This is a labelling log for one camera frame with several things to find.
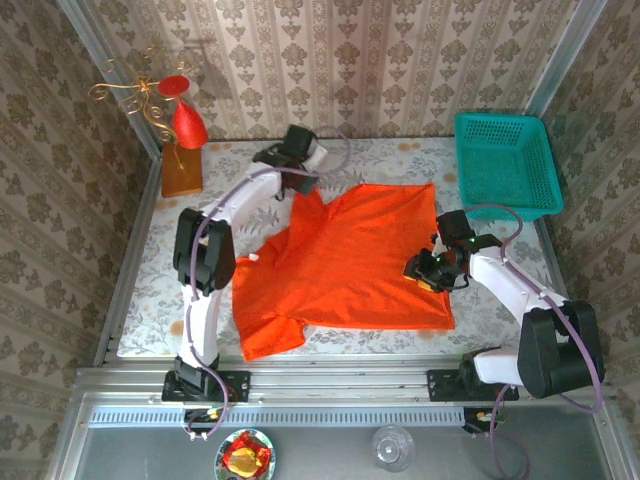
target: table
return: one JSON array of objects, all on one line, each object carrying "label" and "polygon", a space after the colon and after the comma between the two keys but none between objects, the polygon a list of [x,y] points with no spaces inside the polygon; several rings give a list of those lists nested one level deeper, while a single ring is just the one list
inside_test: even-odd
[{"label": "table", "polygon": [[[135,287],[122,327],[117,355],[122,358],[174,357],[183,330],[183,299],[172,267],[176,223],[187,207],[201,209],[227,191],[246,170],[253,155],[273,142],[207,144],[202,150],[204,190],[201,194],[163,199],[158,197],[142,254]],[[323,168],[338,165],[345,154],[342,140],[324,140],[330,157]],[[340,171],[319,182],[322,197],[331,201],[359,183],[416,185],[433,182],[438,214],[462,207],[455,142],[452,138],[373,139],[351,141],[353,155]],[[265,239],[288,224],[293,195],[275,198],[260,208],[234,236],[236,252],[243,256],[258,250]],[[478,234],[506,238],[514,222],[471,221]],[[540,239],[532,223],[510,247],[510,254],[537,280],[551,285]],[[451,295],[456,328],[433,331],[341,330],[309,327],[304,346],[271,359],[296,356],[339,358],[344,355],[460,355],[478,348],[514,345],[519,326],[513,316],[483,286]],[[222,299],[218,324],[223,358],[240,358],[239,336],[231,312],[230,288]]]}]

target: purple cable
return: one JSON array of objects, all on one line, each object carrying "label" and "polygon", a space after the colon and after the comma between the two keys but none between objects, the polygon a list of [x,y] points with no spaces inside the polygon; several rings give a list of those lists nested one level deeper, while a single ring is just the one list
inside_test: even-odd
[{"label": "purple cable", "polygon": [[[340,136],[340,138],[342,138],[346,142],[346,144],[347,144],[347,153],[345,155],[344,160],[340,163],[340,165],[338,165],[336,168],[333,168],[333,169],[331,169],[331,170],[329,170],[327,172],[322,172],[322,175],[326,175],[326,174],[329,174],[329,173],[334,173],[334,172],[337,172],[338,170],[341,170],[351,160],[351,142],[349,141],[349,139],[340,130],[338,130],[336,128],[333,128],[333,127],[321,127],[321,130],[326,130],[326,129],[333,130],[334,132],[336,132],[338,134],[338,136]],[[192,293],[193,293],[193,295],[191,297],[191,301],[192,302],[195,302],[200,298],[198,296],[198,290],[197,290],[197,287],[196,287],[196,261],[197,261],[198,244],[200,243],[200,239],[202,238],[202,234],[204,232],[204,229],[207,227],[207,225],[209,224],[211,219],[214,217],[214,215],[216,213],[218,213],[220,211],[220,209],[223,208],[229,202],[229,200],[231,200],[238,193],[238,191],[240,191],[240,189],[242,189],[245,185],[247,185],[247,184],[251,183],[252,181],[254,181],[255,179],[257,179],[258,177],[261,177],[263,175],[267,175],[267,174],[273,173],[273,172],[294,173],[296,175],[302,175],[302,176],[305,176],[305,177],[319,177],[320,176],[317,173],[311,173],[311,172],[307,172],[305,170],[298,170],[298,169],[295,169],[295,168],[268,167],[268,168],[263,168],[262,170],[258,170],[257,172],[254,172],[254,173],[248,175],[247,177],[243,178],[240,183],[235,185],[229,192],[227,192],[222,197],[220,202],[209,213],[209,215],[207,215],[204,218],[204,220],[200,223],[200,226],[196,230],[195,236],[193,238],[193,243],[191,245],[191,259],[190,259],[191,261],[190,261],[190,264],[189,264],[189,275],[191,277],[190,278],[190,285],[191,285],[191,290],[192,290]],[[204,360],[202,359],[202,357],[200,356],[200,354],[198,353],[198,351],[196,350],[196,348],[193,345],[193,336],[191,335],[191,308],[192,308],[191,305],[189,305],[187,307],[187,313],[185,315],[185,322],[184,322],[185,323],[185,332],[187,334],[187,342],[189,343],[189,349],[190,349],[191,354],[193,355],[193,357],[196,359],[196,361],[200,365],[200,367],[205,372],[207,372],[209,375],[211,375],[211,377],[213,377],[213,379],[216,382],[218,382],[218,385],[220,386],[220,389],[222,390],[222,397],[223,397],[222,413],[220,414],[220,417],[218,418],[218,421],[216,422],[216,424],[206,432],[207,436],[211,436],[218,430],[218,428],[220,428],[220,425],[227,418],[227,415],[229,413],[229,392],[227,391],[227,386],[224,384],[224,381],[222,380],[222,378],[220,378],[220,375],[218,375],[215,370],[210,368],[209,365],[207,365],[204,362]],[[191,434],[192,431],[193,430],[191,428],[191,423],[189,423],[189,425],[187,426],[187,432],[189,432]]]},{"label": "purple cable", "polygon": [[[538,287],[535,283],[529,280],[529,278],[527,278],[526,275],[523,275],[522,272],[520,272],[520,270],[518,270],[507,258],[507,245],[509,245],[513,239],[515,239],[518,235],[520,235],[520,232],[522,232],[522,229],[524,228],[524,222],[522,221],[522,217],[520,217],[520,215],[518,215],[518,213],[515,210],[509,207],[505,207],[504,205],[499,205],[497,203],[484,203],[481,205],[474,205],[473,207],[469,207],[465,209],[465,213],[473,212],[475,210],[481,210],[484,208],[497,208],[500,210],[504,210],[506,212],[509,212],[511,215],[513,215],[515,219],[518,221],[518,228],[516,229],[516,231],[513,234],[511,234],[511,236],[509,236],[509,238],[507,238],[504,241],[504,243],[502,244],[502,247],[500,247],[500,256],[502,257],[502,260],[504,261],[504,264],[506,265],[506,267],[516,277],[518,277],[523,283],[525,283],[529,288],[531,288],[537,295],[540,295],[542,293],[542,289],[540,289],[540,287]],[[578,334],[576,329],[573,327],[573,325],[571,325],[571,321],[569,320],[569,318],[562,312],[562,310],[560,310],[560,307],[548,295],[544,295],[542,298],[544,298],[544,300],[549,304],[551,309],[558,316],[562,324],[565,326],[565,328],[569,332],[569,335],[571,336],[571,338],[573,338],[573,341],[575,342],[576,346],[578,347],[578,350],[580,351],[580,354],[582,355],[582,358],[584,359],[587,365],[587,369],[589,370],[589,375],[591,376],[591,382],[593,383],[593,389],[595,390],[596,399],[593,407],[588,407],[588,406],[579,404],[575,400],[570,399],[569,397],[567,397],[562,393],[560,394],[560,396],[564,400],[566,400],[568,403],[570,403],[571,405],[578,408],[580,411],[584,413],[590,413],[590,414],[597,413],[602,408],[603,398],[602,398],[602,385],[600,384],[600,379],[598,378],[598,370],[596,369],[596,366],[593,363],[593,359],[591,358],[591,355],[589,354],[589,351],[587,350],[586,345],[580,338],[580,335]],[[507,480],[510,480],[512,477],[509,477],[506,474],[506,472],[502,468],[502,465],[500,464],[500,461],[498,460],[498,452],[495,449],[494,437],[495,435],[502,436],[510,439],[512,442],[518,445],[518,447],[524,452],[526,462],[527,462],[527,469],[522,477],[522,480],[526,480],[527,478],[529,478],[529,475],[531,473],[531,465],[529,463],[529,455],[524,445],[520,443],[517,439],[515,439],[510,435],[507,435],[506,433],[495,432],[495,418],[498,412],[498,406],[510,387],[511,387],[510,385],[505,385],[500,391],[500,394],[498,395],[498,397],[496,398],[495,403],[493,404],[491,420],[489,423],[489,441],[491,443],[491,452],[493,454],[493,460],[496,464],[496,467],[500,471],[500,474],[502,475],[502,477]]]}]

